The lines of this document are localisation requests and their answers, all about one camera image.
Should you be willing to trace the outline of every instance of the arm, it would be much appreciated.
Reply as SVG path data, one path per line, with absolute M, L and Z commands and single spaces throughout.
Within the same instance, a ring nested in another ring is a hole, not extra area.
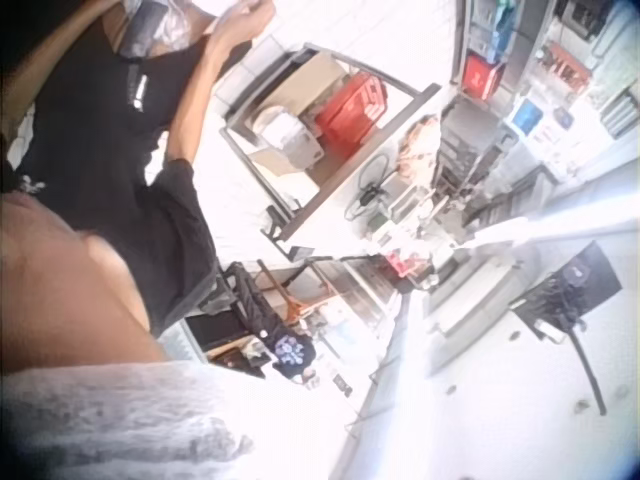
M 3 375 L 166 360 L 60 217 L 24 194 L 3 195 L 0 207 Z
M 2 88 L 2 135 L 8 145 L 60 58 L 89 25 L 118 1 L 89 0 L 84 3 L 5 79 Z
M 233 47 L 258 36 L 274 13 L 272 0 L 244 0 L 220 18 L 171 122 L 167 142 L 168 160 L 185 159 L 193 163 L 200 145 L 211 90 L 224 61 Z

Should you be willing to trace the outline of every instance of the white sleeve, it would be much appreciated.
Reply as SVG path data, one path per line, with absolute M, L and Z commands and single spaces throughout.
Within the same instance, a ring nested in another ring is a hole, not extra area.
M 2 390 L 3 429 L 51 478 L 289 478 L 311 433 L 291 406 L 317 416 L 303 389 L 195 362 L 31 370 Z

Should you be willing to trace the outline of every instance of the red box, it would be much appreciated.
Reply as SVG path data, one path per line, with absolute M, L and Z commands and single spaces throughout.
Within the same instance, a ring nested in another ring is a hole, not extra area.
M 315 121 L 333 150 L 349 158 L 386 111 L 387 90 L 382 81 L 358 72 L 331 97 Z
M 488 99 L 500 85 L 505 66 L 504 63 L 491 65 L 482 57 L 469 52 L 462 79 L 465 91 L 474 98 Z

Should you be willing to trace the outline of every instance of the skin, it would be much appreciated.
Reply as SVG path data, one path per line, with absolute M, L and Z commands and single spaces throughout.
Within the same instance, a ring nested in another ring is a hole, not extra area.
M 32 197 L 2 197 L 2 373 L 167 360 L 77 232 Z
M 262 0 L 259 3 L 253 0 L 241 1 L 217 21 L 171 123 L 167 144 L 168 160 L 185 159 L 190 163 L 194 162 L 211 90 L 222 65 L 233 47 L 258 36 L 274 14 L 272 0 Z M 20 121 L 57 62 L 82 32 L 101 15 L 105 33 L 116 50 L 126 26 L 122 6 L 118 0 L 89 0 L 3 82 L 2 133 L 6 139 L 15 138 Z M 202 14 L 195 7 L 188 10 L 188 15 L 192 19 L 193 42 L 209 27 L 211 17 Z M 154 55 L 162 53 L 162 46 L 157 46 Z M 85 256 L 97 267 L 103 283 L 130 316 L 148 331 L 149 317 L 126 262 L 99 236 L 81 233 L 77 241 L 83 246 Z

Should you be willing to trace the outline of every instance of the black t-shirt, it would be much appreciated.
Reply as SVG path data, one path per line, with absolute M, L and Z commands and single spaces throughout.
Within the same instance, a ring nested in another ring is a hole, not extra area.
M 299 335 L 284 325 L 271 334 L 267 348 L 278 358 L 273 367 L 287 378 L 302 375 L 316 358 L 311 337 Z
M 132 66 L 114 54 L 98 20 L 38 95 L 34 137 L 16 171 L 23 191 L 122 256 L 155 335 L 186 315 L 215 277 L 191 165 L 170 161 L 152 185 L 144 178 L 203 47 L 204 40 Z

